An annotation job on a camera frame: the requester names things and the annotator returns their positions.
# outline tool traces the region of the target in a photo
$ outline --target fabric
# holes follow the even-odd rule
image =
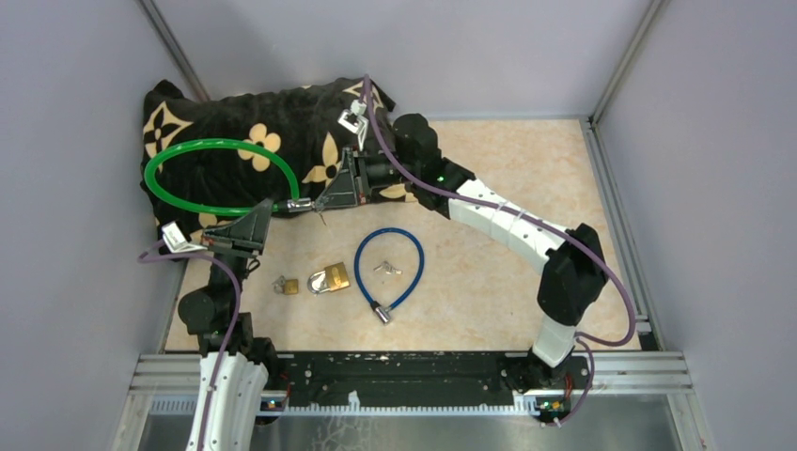
[[[184,232],[193,233],[234,219],[172,207],[145,185],[144,167],[150,158],[194,139],[238,139],[267,148],[291,167],[302,197],[318,197],[340,167],[341,149],[356,144],[356,136],[338,124],[337,118],[360,96],[362,87],[362,80],[339,78],[323,86],[195,102],[170,82],[161,81],[144,98],[141,161],[141,188],[152,203],[156,225],[177,221]],[[387,113],[396,104],[376,86],[374,106],[380,129],[392,144]],[[378,148],[372,130],[365,148]],[[280,169],[265,157],[244,150],[184,154],[162,164],[156,178],[169,193],[204,205],[248,207],[267,197],[275,201],[289,198],[288,182]],[[395,185],[375,193],[371,200],[408,201],[413,197],[403,185]]]

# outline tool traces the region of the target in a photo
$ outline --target beige flower pattern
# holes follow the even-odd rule
[[[412,193],[407,192],[407,187],[404,186],[404,183],[390,185],[379,191],[379,194],[386,199],[401,199],[403,197],[404,202],[415,202],[418,200]]]
[[[360,97],[360,92],[363,90],[363,82],[349,86],[346,89],[343,89],[343,92],[347,94],[352,94],[353,96]],[[374,104],[374,111],[384,108],[384,103],[382,103],[382,98],[379,97],[379,89],[376,86],[371,85],[371,93],[373,94],[373,104]]]
[[[310,172],[305,176],[305,179],[302,180],[302,183],[309,183],[311,181],[316,183],[323,182],[324,186],[329,186],[337,175],[337,171],[340,169],[340,161],[338,160],[340,157],[337,151],[335,138],[333,138],[330,133],[326,133],[323,150],[321,151],[321,158],[323,159],[323,164],[313,166]]]
[[[144,151],[153,158],[158,152],[168,148],[175,136],[193,123],[174,116],[166,101],[162,101],[144,124]],[[162,170],[164,166],[161,164],[158,171]]]
[[[266,124],[253,125],[252,128],[249,129],[249,138],[243,141],[256,144],[274,153],[279,150],[279,146],[282,144],[282,139],[279,135],[276,133],[269,133]],[[242,160],[252,160],[252,167],[258,172],[265,171],[272,163],[268,158],[257,155],[249,150],[239,149],[238,156],[241,157]]]
[[[199,224],[202,226],[199,230],[191,234],[191,242],[200,242],[202,240],[202,230],[210,226],[223,226],[232,221],[219,221],[215,214],[199,213]]]

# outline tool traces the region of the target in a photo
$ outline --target blue cable lock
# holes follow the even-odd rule
[[[373,240],[374,238],[384,234],[384,233],[398,233],[399,235],[404,235],[405,237],[409,238],[410,241],[413,242],[415,245],[415,249],[418,250],[418,271],[415,273],[415,279],[410,284],[407,289],[401,293],[401,296],[398,296],[398,299],[393,301],[387,308],[383,307],[378,302],[374,301],[371,297],[370,293],[366,289],[365,284],[363,284],[363,278],[360,276],[360,256],[363,254],[363,249],[366,248],[366,244],[369,241]],[[401,303],[410,296],[410,293],[413,292],[415,287],[418,285],[418,282],[421,280],[421,275],[423,274],[423,267],[424,267],[424,253],[423,247],[421,247],[421,242],[418,241],[412,233],[404,230],[403,228],[397,227],[386,227],[380,228],[379,230],[375,230],[370,233],[363,242],[360,243],[360,246],[357,248],[357,253],[354,254],[354,279],[357,281],[357,286],[360,288],[360,291],[363,292],[363,296],[366,297],[366,301],[368,301],[368,305],[370,305],[371,310],[373,310],[374,314],[382,321],[383,324],[387,324],[390,322],[390,311],[398,307]]]

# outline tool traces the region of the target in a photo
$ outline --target brass padlock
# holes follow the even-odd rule
[[[298,294],[299,293],[299,279],[286,279],[279,276],[273,282],[274,292],[277,294]]]
[[[307,279],[307,289],[313,294],[338,291],[349,286],[349,273],[343,262],[327,266]]]

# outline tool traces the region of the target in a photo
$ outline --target marble-patterned surface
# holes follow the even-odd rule
[[[445,121],[432,124],[445,156],[471,168],[497,193],[563,226],[585,222],[601,235],[607,262],[617,268],[586,145],[575,120]],[[279,350],[527,350],[539,330],[539,276],[503,245],[465,225],[447,221],[416,203],[274,220],[262,266],[244,283],[242,311],[252,312],[255,335]],[[412,296],[383,326],[354,284],[353,258],[369,232],[406,228],[420,239],[426,269]],[[402,275],[376,273],[383,260]],[[352,286],[313,296],[307,277],[343,261]],[[363,254],[364,280],[389,304],[410,284],[417,268],[414,246],[383,235]],[[209,264],[192,262],[182,294],[207,282]],[[300,279],[300,293],[276,295],[280,275]],[[586,311],[581,329],[609,339],[627,326],[622,301],[608,286]],[[195,350],[175,312],[166,348]],[[627,349],[639,349],[636,340]]]

